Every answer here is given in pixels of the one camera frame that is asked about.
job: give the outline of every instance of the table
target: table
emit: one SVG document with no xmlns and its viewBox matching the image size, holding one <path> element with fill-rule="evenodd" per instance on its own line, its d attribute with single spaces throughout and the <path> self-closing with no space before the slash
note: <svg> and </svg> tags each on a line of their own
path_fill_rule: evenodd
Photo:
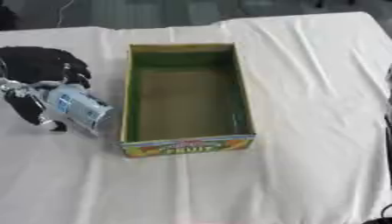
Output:
<svg viewBox="0 0 392 224">
<path fill-rule="evenodd" d="M 257 138 L 248 150 L 125 159 L 116 148 L 127 45 L 235 43 Z M 1 46 L 85 60 L 118 108 L 112 136 L 48 135 L 0 101 L 0 222 L 341 224 L 390 202 L 392 42 L 362 12 L 148 30 L 10 31 Z"/>
</svg>

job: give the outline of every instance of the open box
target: open box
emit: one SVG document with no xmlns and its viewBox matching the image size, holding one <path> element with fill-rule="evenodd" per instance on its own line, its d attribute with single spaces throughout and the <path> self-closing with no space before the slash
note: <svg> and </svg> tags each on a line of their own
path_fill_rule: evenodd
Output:
<svg viewBox="0 0 392 224">
<path fill-rule="evenodd" d="M 234 45 L 130 46 L 128 157 L 242 150 L 254 137 Z"/>
</svg>

